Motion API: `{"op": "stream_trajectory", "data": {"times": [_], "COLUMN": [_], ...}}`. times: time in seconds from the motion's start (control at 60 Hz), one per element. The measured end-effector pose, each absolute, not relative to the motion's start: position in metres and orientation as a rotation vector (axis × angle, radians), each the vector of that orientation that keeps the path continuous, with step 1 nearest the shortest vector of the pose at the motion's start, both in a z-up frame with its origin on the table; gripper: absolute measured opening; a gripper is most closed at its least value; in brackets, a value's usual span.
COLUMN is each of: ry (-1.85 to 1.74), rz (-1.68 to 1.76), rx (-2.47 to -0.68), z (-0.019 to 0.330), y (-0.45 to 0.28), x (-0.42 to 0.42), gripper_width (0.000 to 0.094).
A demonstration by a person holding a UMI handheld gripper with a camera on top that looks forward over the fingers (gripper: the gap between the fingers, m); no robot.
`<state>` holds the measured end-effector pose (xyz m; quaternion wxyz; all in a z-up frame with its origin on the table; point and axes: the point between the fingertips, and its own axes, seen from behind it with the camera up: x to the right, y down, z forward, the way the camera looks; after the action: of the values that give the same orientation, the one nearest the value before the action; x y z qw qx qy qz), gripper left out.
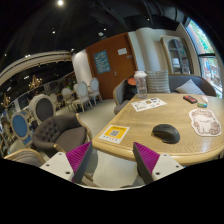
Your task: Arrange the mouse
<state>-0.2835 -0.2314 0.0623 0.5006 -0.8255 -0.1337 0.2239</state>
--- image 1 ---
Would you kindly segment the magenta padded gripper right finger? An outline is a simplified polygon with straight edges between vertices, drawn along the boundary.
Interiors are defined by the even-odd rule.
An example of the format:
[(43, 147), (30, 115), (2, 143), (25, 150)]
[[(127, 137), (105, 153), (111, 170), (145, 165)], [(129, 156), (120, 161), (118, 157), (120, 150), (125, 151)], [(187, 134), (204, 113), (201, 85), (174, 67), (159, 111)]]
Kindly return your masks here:
[(145, 184), (152, 183), (183, 169), (183, 166), (170, 155), (158, 154), (137, 142), (133, 143), (133, 153), (138, 173)]

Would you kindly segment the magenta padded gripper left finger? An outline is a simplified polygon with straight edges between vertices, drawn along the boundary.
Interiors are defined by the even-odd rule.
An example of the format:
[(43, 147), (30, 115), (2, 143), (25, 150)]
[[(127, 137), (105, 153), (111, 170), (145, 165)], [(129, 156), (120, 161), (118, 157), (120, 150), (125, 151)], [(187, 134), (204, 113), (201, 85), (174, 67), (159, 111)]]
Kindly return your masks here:
[(58, 152), (41, 169), (73, 183), (80, 183), (92, 154), (92, 142), (87, 142), (67, 153)]

